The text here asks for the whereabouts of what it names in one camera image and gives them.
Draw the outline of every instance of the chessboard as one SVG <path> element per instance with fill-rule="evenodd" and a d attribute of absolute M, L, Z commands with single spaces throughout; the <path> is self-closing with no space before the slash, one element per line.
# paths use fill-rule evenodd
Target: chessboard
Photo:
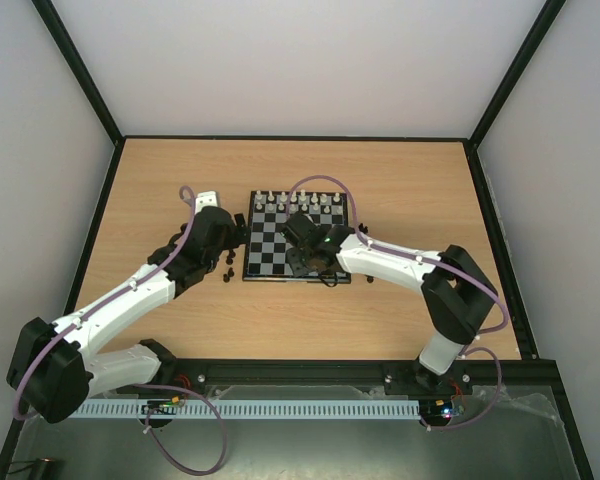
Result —
<path fill-rule="evenodd" d="M 251 236 L 244 256 L 243 280 L 320 282 L 317 272 L 294 277 L 286 261 L 291 248 L 280 234 L 287 220 L 289 192 L 253 191 L 249 202 Z M 348 225 L 347 196 L 343 193 L 298 191 L 290 197 L 289 214 L 304 212 L 316 225 Z M 351 275 L 338 273 L 338 284 L 351 283 Z"/>

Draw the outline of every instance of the wooden table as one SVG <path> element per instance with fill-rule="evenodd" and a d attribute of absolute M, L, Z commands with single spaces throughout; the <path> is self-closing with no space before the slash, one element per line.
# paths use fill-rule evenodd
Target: wooden table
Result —
<path fill-rule="evenodd" d="M 288 189 L 314 174 L 351 189 L 373 237 L 426 250 L 461 245 L 502 291 L 460 143 L 129 139 L 78 306 L 128 278 L 178 231 L 188 216 L 180 185 L 216 190 L 223 208 L 246 215 L 251 190 Z M 322 181 L 306 188 L 337 189 Z M 334 289 L 243 282 L 243 253 L 230 283 L 222 281 L 223 258 L 202 283 L 138 320 L 106 350 L 154 338 L 189 358 L 413 359 L 434 331 L 414 292 L 361 276 Z M 500 320 L 494 308 L 487 325 Z M 510 327 L 476 344 L 520 358 Z"/>

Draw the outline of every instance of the gray floor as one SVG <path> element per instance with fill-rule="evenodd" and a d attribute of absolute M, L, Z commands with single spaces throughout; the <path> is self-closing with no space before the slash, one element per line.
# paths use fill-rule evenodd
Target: gray floor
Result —
<path fill-rule="evenodd" d="M 210 478 L 578 478 L 560 422 L 528 398 L 499 405 L 475 426 L 445 433 L 427 433 L 413 421 L 229 421 L 229 456 Z M 61 459 L 61 479 L 190 478 L 171 467 L 142 430 L 136 420 L 36 420 L 23 431 L 14 459 Z M 210 467 L 220 451 L 219 429 L 211 420 L 174 421 L 159 435 L 192 468 Z"/>

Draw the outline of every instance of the gray wall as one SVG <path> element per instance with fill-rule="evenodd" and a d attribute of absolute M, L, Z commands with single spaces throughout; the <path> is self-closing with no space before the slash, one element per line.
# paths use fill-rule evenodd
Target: gray wall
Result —
<path fill-rule="evenodd" d="M 18 332 L 62 314 L 112 148 L 31 2 L 0 0 L 0 448 Z"/>
<path fill-rule="evenodd" d="M 125 134 L 468 136 L 544 0 L 55 0 Z"/>
<path fill-rule="evenodd" d="M 567 2 L 480 152 L 600 478 L 600 1 Z"/>

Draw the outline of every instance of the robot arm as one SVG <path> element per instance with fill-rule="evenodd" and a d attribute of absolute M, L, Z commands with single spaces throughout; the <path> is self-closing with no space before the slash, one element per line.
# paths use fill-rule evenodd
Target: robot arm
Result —
<path fill-rule="evenodd" d="M 98 352 L 138 318 L 202 281 L 215 269 L 222 251 L 246 242 L 249 235 L 244 218 L 236 215 L 234 223 L 220 208 L 215 192 L 199 194 L 195 209 L 184 245 L 163 269 L 160 266 L 176 249 L 186 225 L 128 280 L 92 304 L 51 324 L 36 318 L 22 328 L 7 375 L 14 389 L 51 339 L 76 325 L 36 368 L 23 391 L 22 398 L 47 421 L 64 420 L 86 398 L 103 391 L 152 379 L 168 383 L 173 378 L 175 357 L 153 340 L 124 351 Z M 149 274 L 152 276 L 143 281 Z"/>
<path fill-rule="evenodd" d="M 315 225 L 301 212 L 285 223 L 282 235 L 293 245 L 287 261 L 295 275 L 317 271 L 360 273 L 398 285 L 424 296 L 436 332 L 418 357 L 418 381 L 427 388 L 437 383 L 458 354 L 475 338 L 493 306 L 484 292 L 446 270 L 419 261 L 422 257 L 448 263 L 495 292 L 485 274 L 461 247 L 451 245 L 445 252 L 414 250 L 369 239 L 370 248 L 350 227 Z M 411 260 L 399 256 L 411 254 Z"/>

